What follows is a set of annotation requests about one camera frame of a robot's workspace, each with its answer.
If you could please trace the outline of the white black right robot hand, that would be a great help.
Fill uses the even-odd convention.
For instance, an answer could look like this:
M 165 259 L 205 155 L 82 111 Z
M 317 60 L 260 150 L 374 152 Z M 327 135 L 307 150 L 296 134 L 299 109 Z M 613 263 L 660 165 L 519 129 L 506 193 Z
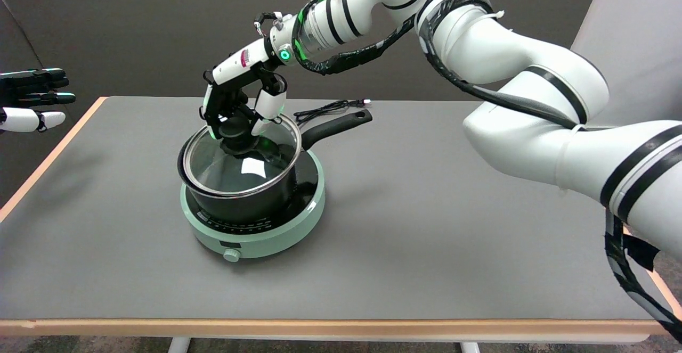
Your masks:
M 225 137 L 220 127 L 244 111 L 247 129 L 257 135 L 265 122 L 283 114 L 287 99 L 287 81 L 275 70 L 284 65 L 273 49 L 269 38 L 259 38 L 238 50 L 211 70 L 204 72 L 207 89 L 203 98 L 200 117 L 206 122 L 213 139 Z M 255 81 L 262 86 L 256 98 L 254 111 L 248 110 L 248 98 L 242 89 Z

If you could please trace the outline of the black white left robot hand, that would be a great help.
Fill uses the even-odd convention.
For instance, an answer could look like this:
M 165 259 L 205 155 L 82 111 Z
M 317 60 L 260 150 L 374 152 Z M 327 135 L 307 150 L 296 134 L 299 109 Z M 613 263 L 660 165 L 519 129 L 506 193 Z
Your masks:
M 2 133 L 43 133 L 61 125 L 67 117 L 63 111 L 39 111 L 34 107 L 74 103 L 75 94 L 58 91 L 69 84 L 61 68 L 2 72 Z

